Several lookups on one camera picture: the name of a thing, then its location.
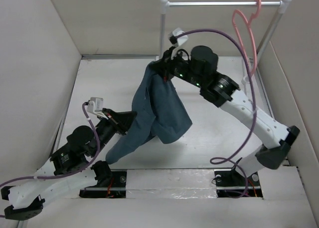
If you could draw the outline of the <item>dark teal t shirt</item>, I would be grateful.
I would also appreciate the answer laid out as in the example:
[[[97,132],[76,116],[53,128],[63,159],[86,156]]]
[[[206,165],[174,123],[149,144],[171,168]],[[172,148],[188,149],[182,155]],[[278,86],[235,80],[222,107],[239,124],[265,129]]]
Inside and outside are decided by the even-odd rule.
[[[150,62],[133,97],[132,110],[137,112],[127,135],[107,152],[108,164],[119,161],[138,147],[158,137],[164,144],[181,138],[192,126],[186,108],[171,81],[165,82]]]

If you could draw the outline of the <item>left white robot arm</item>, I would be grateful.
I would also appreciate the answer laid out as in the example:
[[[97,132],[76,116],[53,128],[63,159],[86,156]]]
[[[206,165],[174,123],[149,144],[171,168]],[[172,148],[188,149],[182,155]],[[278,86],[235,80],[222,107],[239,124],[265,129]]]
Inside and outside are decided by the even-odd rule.
[[[67,136],[34,175],[1,184],[1,199],[8,201],[2,218],[25,221],[40,214],[55,198],[86,187],[111,187],[114,176],[106,161],[97,156],[115,134],[126,135],[137,113],[102,109],[97,125],[81,125]]]

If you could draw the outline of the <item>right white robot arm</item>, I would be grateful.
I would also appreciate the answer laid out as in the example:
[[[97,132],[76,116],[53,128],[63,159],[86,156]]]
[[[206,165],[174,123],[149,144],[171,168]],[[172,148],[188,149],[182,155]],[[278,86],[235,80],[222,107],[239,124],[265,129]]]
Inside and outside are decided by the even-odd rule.
[[[171,57],[173,50],[171,47],[165,51],[150,68],[165,81],[178,77],[198,87],[205,100],[238,119],[262,142],[256,151],[240,159],[232,168],[231,181],[241,185],[263,168],[276,170],[297,139],[299,128],[277,122],[254,105],[234,80],[217,71],[218,55],[209,47],[194,47],[187,60],[182,58],[181,51]]]

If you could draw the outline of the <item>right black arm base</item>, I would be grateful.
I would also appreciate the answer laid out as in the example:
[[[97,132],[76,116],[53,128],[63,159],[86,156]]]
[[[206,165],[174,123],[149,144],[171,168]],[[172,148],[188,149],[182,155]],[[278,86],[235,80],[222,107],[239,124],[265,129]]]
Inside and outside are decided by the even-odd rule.
[[[210,162],[222,166],[214,170],[212,179],[219,198],[262,197],[258,171],[264,167],[257,161],[242,163],[241,159],[234,162],[218,157]]]

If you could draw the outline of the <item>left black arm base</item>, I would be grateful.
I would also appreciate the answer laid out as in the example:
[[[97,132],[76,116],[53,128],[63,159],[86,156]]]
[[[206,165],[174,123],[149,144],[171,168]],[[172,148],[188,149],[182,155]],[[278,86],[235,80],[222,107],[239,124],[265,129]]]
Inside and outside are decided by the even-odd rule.
[[[88,199],[126,198],[127,170],[113,170],[112,179],[106,186],[91,186],[80,190],[79,197]]]

